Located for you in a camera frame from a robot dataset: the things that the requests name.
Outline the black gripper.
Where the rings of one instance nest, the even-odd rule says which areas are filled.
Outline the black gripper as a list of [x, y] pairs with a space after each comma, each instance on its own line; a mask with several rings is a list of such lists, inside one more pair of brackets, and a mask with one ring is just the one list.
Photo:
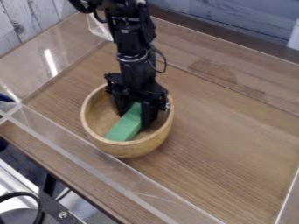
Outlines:
[[151, 127], [159, 110], [166, 110], [169, 90], [157, 80], [157, 57], [139, 59], [117, 58], [119, 73], [106, 73], [107, 91], [113, 94], [121, 116], [131, 109], [135, 102], [142, 103], [142, 127]]

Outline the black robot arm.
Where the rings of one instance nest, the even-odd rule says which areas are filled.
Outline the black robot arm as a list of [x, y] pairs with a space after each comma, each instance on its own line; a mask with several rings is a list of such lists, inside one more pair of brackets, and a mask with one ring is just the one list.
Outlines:
[[155, 23], [147, 0], [70, 0], [74, 8], [91, 14], [106, 24], [117, 44], [121, 71], [106, 73], [107, 91], [113, 94], [117, 110], [123, 115], [141, 104], [142, 127], [149, 128], [158, 114], [167, 109], [169, 90], [159, 84], [155, 48]]

